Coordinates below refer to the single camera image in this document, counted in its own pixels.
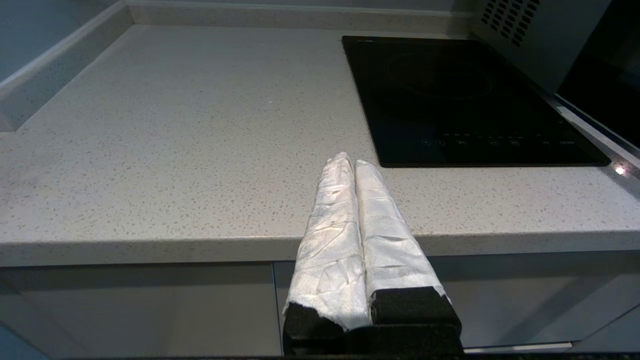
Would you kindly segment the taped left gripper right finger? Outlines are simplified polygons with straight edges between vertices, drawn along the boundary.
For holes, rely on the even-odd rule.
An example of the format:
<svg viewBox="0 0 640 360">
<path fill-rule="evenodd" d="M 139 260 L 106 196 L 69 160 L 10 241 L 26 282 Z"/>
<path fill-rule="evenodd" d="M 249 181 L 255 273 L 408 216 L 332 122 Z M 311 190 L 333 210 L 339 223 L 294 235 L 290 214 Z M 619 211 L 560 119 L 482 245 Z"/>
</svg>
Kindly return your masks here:
<svg viewBox="0 0 640 360">
<path fill-rule="evenodd" d="M 369 326 L 345 349 L 368 356 L 462 356 L 461 321 L 374 165 L 355 164 Z"/>
</svg>

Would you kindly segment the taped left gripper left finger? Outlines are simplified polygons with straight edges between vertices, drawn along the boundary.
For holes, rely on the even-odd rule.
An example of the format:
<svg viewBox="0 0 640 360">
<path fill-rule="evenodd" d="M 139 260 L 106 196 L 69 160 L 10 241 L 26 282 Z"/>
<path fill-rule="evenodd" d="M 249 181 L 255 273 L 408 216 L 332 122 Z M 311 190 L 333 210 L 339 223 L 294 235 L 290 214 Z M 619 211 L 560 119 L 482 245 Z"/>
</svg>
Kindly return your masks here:
<svg viewBox="0 0 640 360">
<path fill-rule="evenodd" d="M 283 315 L 286 351 L 320 351 L 370 325 L 355 175 L 345 152 L 322 167 Z"/>
</svg>

